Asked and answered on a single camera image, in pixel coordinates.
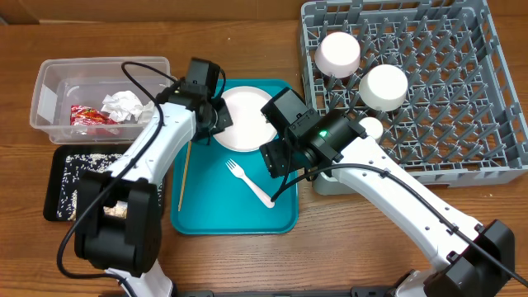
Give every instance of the transparent container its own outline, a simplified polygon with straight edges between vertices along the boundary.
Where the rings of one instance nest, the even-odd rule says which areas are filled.
[[[49,134],[55,144],[129,143],[145,125],[134,117],[118,125],[70,125],[74,105],[102,108],[106,95],[132,91],[146,105],[149,98],[121,70],[121,63],[135,61],[170,75],[164,57],[109,57],[87,59],[53,59],[40,66],[31,102],[30,125]],[[146,68],[127,65],[130,74],[153,96],[170,81]]]

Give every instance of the dish rack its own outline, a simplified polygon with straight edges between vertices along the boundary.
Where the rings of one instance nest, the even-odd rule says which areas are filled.
[[[300,25],[306,105],[322,116],[337,108],[357,121],[376,117],[380,145],[421,183],[502,184],[528,170],[528,128],[485,0],[307,2]],[[348,78],[325,76],[314,62],[334,31],[361,45],[361,65]],[[358,92],[380,64],[408,77],[395,111],[371,110]],[[313,186],[321,194],[351,191],[324,175]]]

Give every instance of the white fork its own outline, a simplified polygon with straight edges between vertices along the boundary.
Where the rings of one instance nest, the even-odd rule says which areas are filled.
[[[266,192],[264,192],[261,188],[259,188],[253,181],[251,181],[247,176],[244,170],[238,165],[233,159],[229,159],[225,165],[229,168],[229,171],[235,176],[240,178],[241,180],[245,181],[246,184],[249,186],[249,188],[257,195],[258,199],[262,201],[262,203],[267,208],[273,208],[275,206],[275,202],[271,202],[271,198]]]

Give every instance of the teal tray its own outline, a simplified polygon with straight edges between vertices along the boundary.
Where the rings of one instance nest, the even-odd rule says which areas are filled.
[[[258,87],[275,96],[290,85],[278,79],[229,79],[225,89]],[[237,162],[247,176],[269,196],[281,185],[282,178],[272,179],[260,152],[237,153],[224,148],[215,139],[209,146],[193,143],[185,192],[178,211],[187,146],[174,160],[171,222],[176,230],[189,235],[286,233],[297,223],[299,195],[292,186],[268,209],[246,184],[225,166],[228,159]],[[296,178],[292,172],[289,180]]]

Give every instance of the wooden table surface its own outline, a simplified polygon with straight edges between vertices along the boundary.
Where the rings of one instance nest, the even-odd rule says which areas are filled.
[[[494,18],[524,111],[528,111],[528,17]],[[55,265],[68,223],[42,207],[56,145],[29,126],[31,96],[46,59],[155,55],[184,75],[191,56],[229,78],[280,78],[301,90],[297,21],[233,21],[0,27],[0,296],[93,296],[113,280],[70,280]],[[508,185],[435,189],[487,224],[516,235],[516,269],[528,276],[528,175]],[[183,236],[163,217],[159,261],[181,290],[330,290],[390,285],[428,263],[414,243],[359,195],[319,196],[299,186],[299,221],[284,235]],[[95,271],[68,245],[65,265]],[[500,296],[527,296],[515,281]]]

